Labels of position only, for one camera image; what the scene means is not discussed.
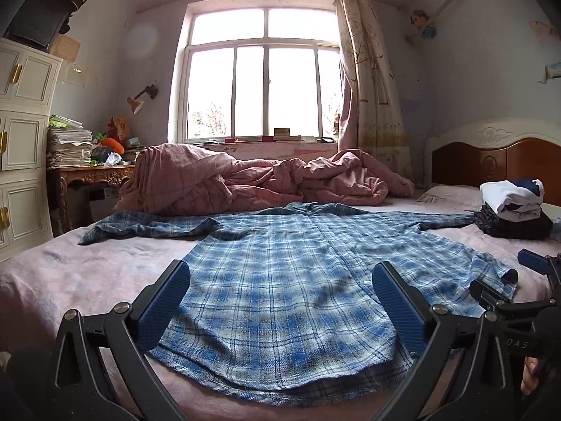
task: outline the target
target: pink lamp shade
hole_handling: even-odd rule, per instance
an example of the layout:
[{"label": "pink lamp shade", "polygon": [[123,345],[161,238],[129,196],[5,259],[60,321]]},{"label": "pink lamp shade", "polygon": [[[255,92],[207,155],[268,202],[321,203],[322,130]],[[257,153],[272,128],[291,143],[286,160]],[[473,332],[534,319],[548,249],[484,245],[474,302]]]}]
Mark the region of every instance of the pink lamp shade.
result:
[{"label": "pink lamp shade", "polygon": [[144,106],[144,101],[134,99],[131,96],[127,98],[127,102],[130,104],[133,114],[138,114],[141,111],[142,106]]}]

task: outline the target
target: cabinet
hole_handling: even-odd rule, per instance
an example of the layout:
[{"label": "cabinet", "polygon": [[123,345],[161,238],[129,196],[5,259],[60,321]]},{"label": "cabinet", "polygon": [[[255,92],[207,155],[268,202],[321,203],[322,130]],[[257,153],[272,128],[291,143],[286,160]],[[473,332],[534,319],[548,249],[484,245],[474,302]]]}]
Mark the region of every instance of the cabinet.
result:
[{"label": "cabinet", "polygon": [[53,237],[45,158],[61,64],[52,55],[0,40],[0,261]]}]

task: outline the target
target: black folded garment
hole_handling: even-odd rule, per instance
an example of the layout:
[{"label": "black folded garment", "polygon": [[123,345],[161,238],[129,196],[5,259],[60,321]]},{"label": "black folded garment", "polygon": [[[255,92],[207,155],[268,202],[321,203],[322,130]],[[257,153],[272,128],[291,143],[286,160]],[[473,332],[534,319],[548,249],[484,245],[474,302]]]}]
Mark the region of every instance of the black folded garment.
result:
[{"label": "black folded garment", "polygon": [[475,212],[475,224],[485,234],[505,239],[547,239],[553,228],[553,222],[544,211],[534,220],[510,222],[499,218],[487,204],[481,207],[480,212]]}]

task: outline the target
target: window frame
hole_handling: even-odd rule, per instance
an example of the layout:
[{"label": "window frame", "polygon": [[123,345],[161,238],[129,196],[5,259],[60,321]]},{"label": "window frame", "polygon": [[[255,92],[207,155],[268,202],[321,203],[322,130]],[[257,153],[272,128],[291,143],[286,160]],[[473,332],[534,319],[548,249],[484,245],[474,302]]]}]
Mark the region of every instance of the window frame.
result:
[{"label": "window frame", "polygon": [[[249,38],[240,40],[226,40],[226,41],[215,41],[208,42],[205,44],[192,45],[191,40],[193,36],[193,29],[195,26],[195,19],[204,14],[210,14],[215,12],[225,12],[225,11],[235,11],[238,9],[263,9],[264,25],[263,25],[263,37],[262,38]],[[187,36],[187,45],[185,47],[185,52],[183,56],[183,66],[181,73],[181,83],[180,83],[180,112],[178,123],[179,123],[179,140],[181,142],[193,143],[193,142],[203,142],[208,141],[208,139],[215,139],[220,142],[224,142],[226,138],[236,137],[236,72],[237,72],[237,50],[239,47],[247,46],[261,46],[263,47],[263,98],[262,98],[262,134],[256,134],[255,136],[237,136],[236,139],[239,141],[254,141],[260,142],[262,136],[269,134],[269,50],[275,48],[296,48],[296,49],[312,49],[315,58],[315,71],[316,71],[316,99],[318,103],[318,131],[319,137],[323,135],[323,114],[322,114],[322,91],[320,83],[320,73],[319,73],[319,50],[330,50],[339,52],[339,43],[331,42],[325,40],[313,40],[313,39],[302,39],[302,38],[270,38],[269,37],[269,10],[270,9],[309,9],[314,11],[322,11],[328,13],[335,13],[335,10],[330,11],[328,9],[318,9],[318,8],[305,8],[302,6],[239,6],[231,9],[219,9],[216,11],[203,11],[197,12],[192,15],[191,23],[189,26],[189,34]],[[202,52],[205,50],[215,50],[223,48],[233,48],[234,49],[234,67],[232,68],[232,99],[231,99],[231,125],[230,125],[230,135],[226,136],[207,136],[201,138],[188,138],[188,115],[189,110],[189,78],[191,73],[191,59],[194,52]]]}]

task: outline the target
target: beige curtain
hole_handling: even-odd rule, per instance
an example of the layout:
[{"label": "beige curtain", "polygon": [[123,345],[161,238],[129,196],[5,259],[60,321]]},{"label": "beige curtain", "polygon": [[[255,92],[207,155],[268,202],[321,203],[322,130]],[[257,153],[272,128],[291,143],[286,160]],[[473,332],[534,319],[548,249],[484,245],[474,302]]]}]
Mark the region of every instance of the beige curtain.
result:
[{"label": "beige curtain", "polygon": [[392,171],[412,179],[397,86],[372,3],[336,0],[335,5],[347,83],[339,150],[364,150]]}]

